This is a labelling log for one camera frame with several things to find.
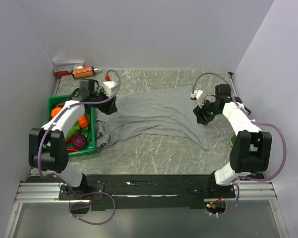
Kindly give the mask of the grey garment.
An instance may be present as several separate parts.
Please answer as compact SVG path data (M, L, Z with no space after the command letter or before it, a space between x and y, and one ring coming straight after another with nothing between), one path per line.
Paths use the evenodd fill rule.
M139 134L189 138L209 150L203 125L193 113L190 86L118 96L117 112L98 112L95 119L96 146L110 147Z

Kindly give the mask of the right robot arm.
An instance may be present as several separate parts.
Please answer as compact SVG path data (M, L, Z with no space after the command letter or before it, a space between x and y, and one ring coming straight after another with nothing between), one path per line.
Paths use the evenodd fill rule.
M215 171L214 181L207 185L211 197L219 197L224 192L224 186L232 184L239 176L267 170L272 136L251 122L244 104L239 97L231 95L228 84L216 86L214 102L207 100L202 90L195 90L190 97L197 102L193 110L197 123L208 125L216 115L223 115L235 133L228 164Z

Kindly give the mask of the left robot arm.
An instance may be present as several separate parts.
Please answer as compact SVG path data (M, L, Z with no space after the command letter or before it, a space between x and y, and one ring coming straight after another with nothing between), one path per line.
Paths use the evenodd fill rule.
M67 186L76 199L88 195L86 176L69 164L65 136L86 108L98 108L109 115L117 111L116 94L120 83L113 80L81 82L67 98L61 110L45 125L29 132L29 165L37 168L43 179L54 177Z

